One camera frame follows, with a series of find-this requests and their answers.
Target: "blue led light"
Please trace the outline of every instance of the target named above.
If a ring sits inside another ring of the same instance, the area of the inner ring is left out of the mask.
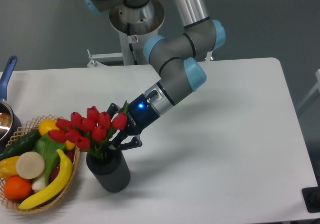
[[[144,103],[138,104],[138,108],[139,108],[139,109],[143,109],[144,107],[145,107],[145,104],[144,104]]]

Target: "yellow banana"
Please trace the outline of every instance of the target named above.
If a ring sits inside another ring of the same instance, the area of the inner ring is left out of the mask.
[[[57,177],[47,187],[25,199],[19,205],[19,209],[29,210],[45,203],[55,197],[68,184],[72,174],[72,162],[61,149],[58,149],[57,153],[60,156],[60,171]]]

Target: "bok choy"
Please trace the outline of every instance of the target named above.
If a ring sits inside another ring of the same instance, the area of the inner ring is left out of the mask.
[[[50,175],[53,169],[59,164],[60,158],[57,149],[65,151],[65,143],[58,143],[52,140],[48,134],[43,135],[34,145],[34,151],[44,158],[44,171],[33,180],[32,189],[39,191],[49,185]]]

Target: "blue joint cap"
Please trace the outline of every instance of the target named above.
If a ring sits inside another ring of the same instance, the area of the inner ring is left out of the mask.
[[[150,63],[150,54],[152,49],[154,48],[154,46],[160,41],[165,39],[165,37],[163,37],[162,35],[157,35],[157,36],[153,36],[150,39],[148,39],[148,41],[145,43],[144,48],[143,48],[143,55],[144,57],[148,60],[148,62]]]
[[[98,15],[101,12],[93,5],[93,3],[91,2],[91,0],[84,0],[86,5],[88,6],[89,10],[91,11],[92,14],[94,15]]]
[[[207,76],[201,66],[194,58],[184,60],[184,69],[186,77],[193,91],[196,91],[206,80]]]
[[[226,41],[226,31],[224,27],[222,26],[221,22],[218,20],[212,20],[214,26],[215,26],[215,32],[216,32],[216,38],[215,38],[215,47],[214,50],[222,46]]]

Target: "blue pot handle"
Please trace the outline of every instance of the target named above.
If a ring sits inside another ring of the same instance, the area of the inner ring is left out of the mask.
[[[18,58],[16,56],[11,56],[8,63],[5,66],[3,74],[0,79],[0,100],[7,100],[7,87],[11,74],[16,66]]]

